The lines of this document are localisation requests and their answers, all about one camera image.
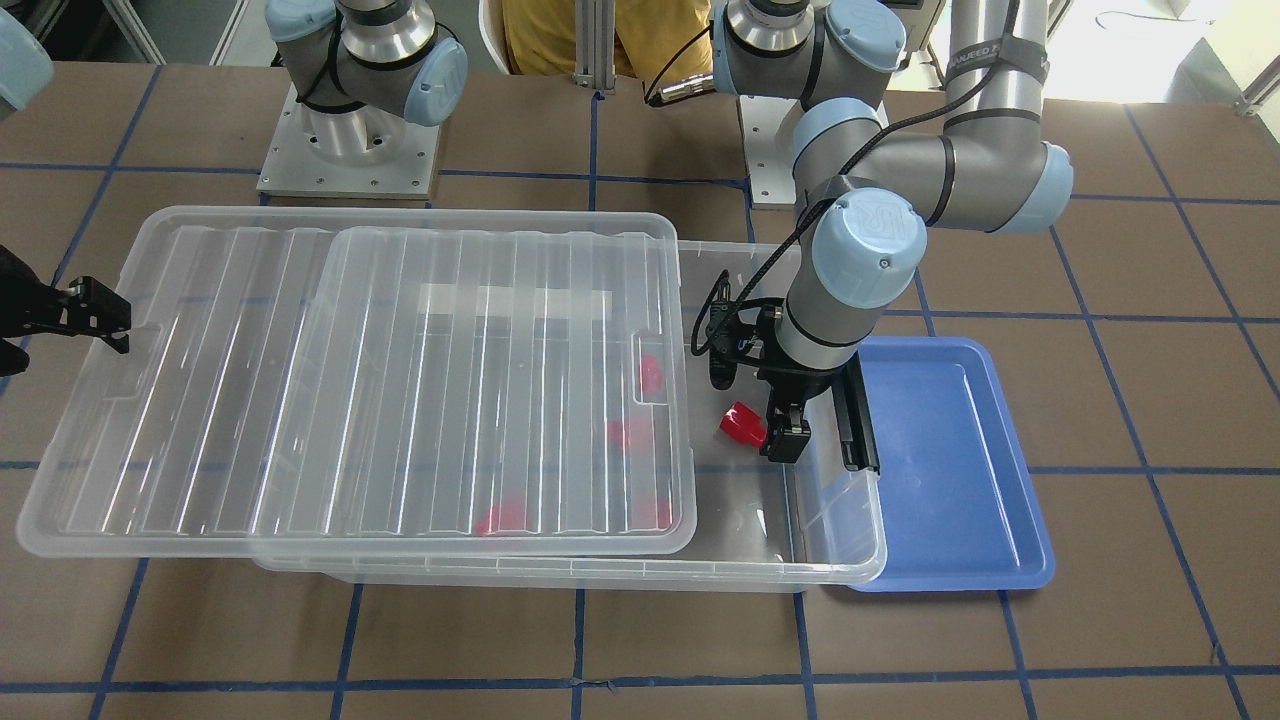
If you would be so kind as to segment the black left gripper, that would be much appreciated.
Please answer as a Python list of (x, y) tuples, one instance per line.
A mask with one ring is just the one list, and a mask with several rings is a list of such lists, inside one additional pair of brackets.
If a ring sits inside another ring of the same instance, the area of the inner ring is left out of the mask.
[(795, 363), (777, 345), (763, 345), (758, 361), (756, 378), (769, 386), (763, 414), (765, 459), (795, 464), (812, 438), (806, 404), (826, 392), (851, 360), (835, 368), (814, 369)]

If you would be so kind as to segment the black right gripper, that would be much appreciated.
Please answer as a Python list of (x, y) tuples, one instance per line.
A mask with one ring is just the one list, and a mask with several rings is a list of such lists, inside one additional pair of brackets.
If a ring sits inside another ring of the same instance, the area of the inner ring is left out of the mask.
[(13, 338), (73, 333), (101, 340), (116, 354), (128, 354), (131, 329), (131, 302), (102, 282), (81, 275), (68, 291), (59, 290), (41, 282), (27, 263), (1, 246), (1, 377), (17, 375), (29, 366), (29, 355)]

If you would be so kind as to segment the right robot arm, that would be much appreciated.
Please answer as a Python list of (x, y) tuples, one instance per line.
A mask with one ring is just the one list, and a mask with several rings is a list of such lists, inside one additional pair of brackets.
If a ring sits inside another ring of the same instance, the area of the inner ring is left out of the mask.
[[(465, 46), (425, 1), (270, 1), (265, 23), (289, 73), (259, 182), (271, 196), (422, 195), (436, 131), (468, 77)], [(90, 275), (60, 288), (3, 251), (3, 374), (29, 366), (19, 340), (87, 336), (131, 348), (132, 306)]]

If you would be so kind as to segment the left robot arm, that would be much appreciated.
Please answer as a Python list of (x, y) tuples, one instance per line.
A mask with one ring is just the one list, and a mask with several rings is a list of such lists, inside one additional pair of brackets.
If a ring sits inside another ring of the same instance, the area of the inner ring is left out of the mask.
[(810, 400), (851, 401), (861, 342), (913, 282), (931, 228), (1037, 233), (1073, 192), (1068, 151), (1043, 138), (1044, 1), (955, 1), (945, 104), (879, 117), (906, 31), (878, 1), (718, 1), (716, 90), (794, 100), (795, 227), (733, 290), (712, 286), (690, 336), (710, 383), (753, 366), (769, 387), (760, 454), (796, 462)]

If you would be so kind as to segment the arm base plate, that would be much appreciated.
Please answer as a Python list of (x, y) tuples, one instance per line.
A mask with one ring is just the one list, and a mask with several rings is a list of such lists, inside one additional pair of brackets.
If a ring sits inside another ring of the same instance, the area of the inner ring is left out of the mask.
[(270, 197), (426, 202), (440, 129), (365, 106), (326, 114), (285, 94), (256, 188)]
[(751, 205), (794, 219), (808, 192), (828, 184), (838, 169), (826, 140), (838, 118), (818, 108), (804, 111), (797, 100), (756, 95), (739, 97), (739, 114)]

